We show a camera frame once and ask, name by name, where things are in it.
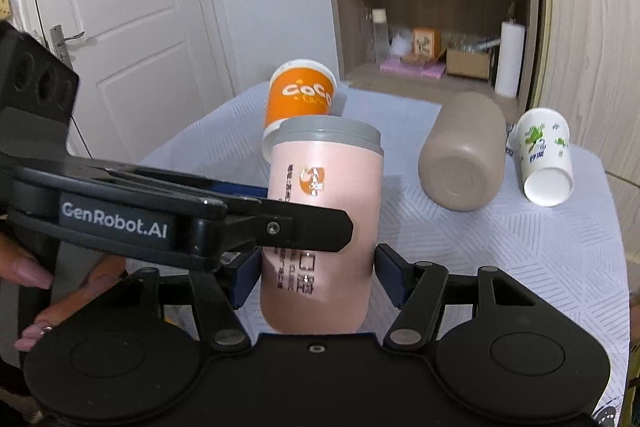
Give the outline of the pink tumbler cup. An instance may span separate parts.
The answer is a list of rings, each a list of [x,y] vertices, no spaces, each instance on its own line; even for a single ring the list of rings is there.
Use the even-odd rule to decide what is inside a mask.
[[[274,136],[269,198],[293,211],[288,243],[262,251],[260,309],[287,334],[355,332],[369,306],[384,152],[370,124],[286,120]]]

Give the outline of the taupe ceramic cup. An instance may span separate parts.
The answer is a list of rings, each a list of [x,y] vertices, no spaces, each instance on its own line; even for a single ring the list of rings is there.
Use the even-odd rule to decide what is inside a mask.
[[[422,147],[425,194],[449,210],[473,211],[498,194],[506,161],[506,120],[486,95],[460,93],[440,109]]]

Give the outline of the orange paper cup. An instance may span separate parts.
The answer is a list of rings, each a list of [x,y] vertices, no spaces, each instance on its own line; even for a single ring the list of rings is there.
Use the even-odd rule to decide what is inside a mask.
[[[271,161],[276,134],[283,121],[298,116],[328,115],[337,81],[323,64],[296,58],[279,66],[269,81],[262,156]]]

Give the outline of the white paper cup green print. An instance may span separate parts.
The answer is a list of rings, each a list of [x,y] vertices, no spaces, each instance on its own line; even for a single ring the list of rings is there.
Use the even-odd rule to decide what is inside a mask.
[[[515,126],[515,152],[523,192],[533,204],[555,207],[570,198],[574,190],[570,127],[559,112],[529,109]]]

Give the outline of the white table cloth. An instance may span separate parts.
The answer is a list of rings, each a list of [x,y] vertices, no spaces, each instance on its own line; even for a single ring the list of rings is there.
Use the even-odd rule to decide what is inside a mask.
[[[268,185],[262,127],[268,84],[237,96],[195,121],[138,164],[248,185]],[[440,106],[341,86],[331,114],[381,132],[384,181],[378,243],[407,260],[432,260],[454,274],[495,265],[590,332],[608,352],[611,377],[593,411],[617,426],[629,359],[629,288],[620,226],[599,158],[570,146],[574,191],[563,204],[532,204],[518,161],[504,156],[499,194],[484,208],[450,211],[435,204],[418,178],[418,158]]]

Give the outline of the pink flat box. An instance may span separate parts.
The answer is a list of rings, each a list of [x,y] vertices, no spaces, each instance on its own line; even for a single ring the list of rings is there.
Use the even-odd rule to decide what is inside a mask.
[[[442,62],[431,62],[424,66],[410,65],[404,63],[398,57],[390,58],[378,65],[378,68],[381,72],[385,72],[385,74],[394,74],[412,78],[440,79],[446,72],[446,64]]]

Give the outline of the white door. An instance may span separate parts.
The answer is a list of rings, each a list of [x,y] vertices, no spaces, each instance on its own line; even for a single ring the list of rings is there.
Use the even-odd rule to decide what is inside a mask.
[[[16,0],[51,51],[61,25],[80,85],[70,142],[136,162],[232,98],[213,0]]]

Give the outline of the clear bottle beige cap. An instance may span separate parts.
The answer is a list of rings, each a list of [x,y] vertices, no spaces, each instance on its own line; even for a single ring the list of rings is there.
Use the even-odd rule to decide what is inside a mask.
[[[384,9],[372,10],[372,32],[374,60],[376,64],[382,64],[390,58],[390,36]]]

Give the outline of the small cardboard box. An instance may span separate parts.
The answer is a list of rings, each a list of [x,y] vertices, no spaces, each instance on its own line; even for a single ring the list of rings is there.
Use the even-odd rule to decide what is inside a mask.
[[[488,80],[491,73],[492,55],[486,52],[470,52],[448,48],[446,72],[451,76]]]

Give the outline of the orange small carton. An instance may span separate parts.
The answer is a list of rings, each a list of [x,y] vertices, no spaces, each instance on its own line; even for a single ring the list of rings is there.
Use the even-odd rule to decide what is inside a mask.
[[[442,35],[434,28],[419,27],[413,29],[413,52],[425,60],[434,61],[442,50]]]

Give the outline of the white paper towel roll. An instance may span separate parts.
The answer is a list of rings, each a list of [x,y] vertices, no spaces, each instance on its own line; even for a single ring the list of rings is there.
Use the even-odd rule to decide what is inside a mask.
[[[520,84],[526,29],[523,25],[501,24],[495,92],[503,98],[516,98]]]

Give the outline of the wooden wardrobe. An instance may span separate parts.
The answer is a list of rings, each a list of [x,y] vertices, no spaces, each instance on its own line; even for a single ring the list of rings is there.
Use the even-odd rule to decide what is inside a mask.
[[[602,161],[625,254],[639,254],[639,0],[541,0],[533,102]]]

